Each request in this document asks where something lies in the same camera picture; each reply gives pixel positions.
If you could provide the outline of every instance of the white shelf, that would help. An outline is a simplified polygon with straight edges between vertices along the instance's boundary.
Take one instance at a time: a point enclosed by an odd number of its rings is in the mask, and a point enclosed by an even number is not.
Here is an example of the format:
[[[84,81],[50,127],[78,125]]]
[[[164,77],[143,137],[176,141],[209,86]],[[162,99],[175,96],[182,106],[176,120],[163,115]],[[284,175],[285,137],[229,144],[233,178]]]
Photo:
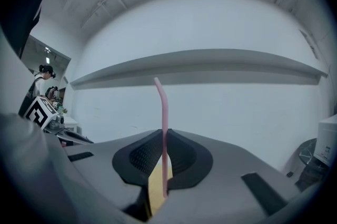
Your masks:
[[[238,49],[205,49],[188,50],[153,55],[112,65],[104,69],[82,76],[71,82],[72,86],[94,83],[102,80],[123,79],[126,77],[193,70],[240,70],[240,66],[259,66],[268,71],[269,68],[291,70],[295,73],[311,76],[327,76],[326,66],[316,60],[307,65],[293,59],[258,51]]]

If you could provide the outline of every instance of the white shirt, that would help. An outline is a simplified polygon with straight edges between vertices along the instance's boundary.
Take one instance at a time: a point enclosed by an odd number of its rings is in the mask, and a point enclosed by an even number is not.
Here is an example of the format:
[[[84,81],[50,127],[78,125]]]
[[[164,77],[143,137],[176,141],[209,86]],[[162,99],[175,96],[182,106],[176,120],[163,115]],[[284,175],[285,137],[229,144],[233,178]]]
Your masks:
[[[36,80],[37,78],[42,77],[41,74],[37,74],[34,77],[34,80]],[[35,82],[35,88],[33,91],[33,97],[36,97],[38,95],[44,95],[43,93],[43,85],[44,85],[44,79],[39,79],[38,81]]]

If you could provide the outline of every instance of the white table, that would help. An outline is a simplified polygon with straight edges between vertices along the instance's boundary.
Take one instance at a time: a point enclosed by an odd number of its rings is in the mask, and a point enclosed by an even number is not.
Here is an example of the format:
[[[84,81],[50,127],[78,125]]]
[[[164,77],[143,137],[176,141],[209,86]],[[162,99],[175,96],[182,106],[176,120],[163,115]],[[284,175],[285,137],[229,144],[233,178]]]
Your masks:
[[[77,122],[69,116],[64,117],[64,127],[71,131],[77,132]]]

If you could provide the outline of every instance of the white box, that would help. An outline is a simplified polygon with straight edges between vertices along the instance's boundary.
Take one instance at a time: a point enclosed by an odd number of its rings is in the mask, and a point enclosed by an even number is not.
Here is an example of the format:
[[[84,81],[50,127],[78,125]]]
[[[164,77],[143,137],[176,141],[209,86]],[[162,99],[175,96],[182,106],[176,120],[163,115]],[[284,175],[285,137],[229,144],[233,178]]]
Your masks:
[[[58,112],[49,104],[47,99],[37,96],[26,111],[24,118],[37,123],[44,129],[51,120],[55,120]]]
[[[331,166],[337,153],[337,114],[322,120],[318,127],[318,136],[314,157]]]

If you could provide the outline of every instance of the black slot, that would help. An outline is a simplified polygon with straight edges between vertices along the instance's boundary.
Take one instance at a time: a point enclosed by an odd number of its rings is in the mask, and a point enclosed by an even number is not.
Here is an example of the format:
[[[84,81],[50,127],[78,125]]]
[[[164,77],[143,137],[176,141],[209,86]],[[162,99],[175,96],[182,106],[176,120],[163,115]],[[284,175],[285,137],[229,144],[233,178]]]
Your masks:
[[[69,155],[68,158],[71,162],[73,161],[77,161],[77,160],[81,160],[81,159],[86,159],[89,157],[92,157],[94,154],[90,153],[90,152],[83,152],[83,153],[79,153],[79,154],[73,154],[73,155]]]
[[[286,201],[256,172],[245,174],[241,178],[269,216],[287,205]]]

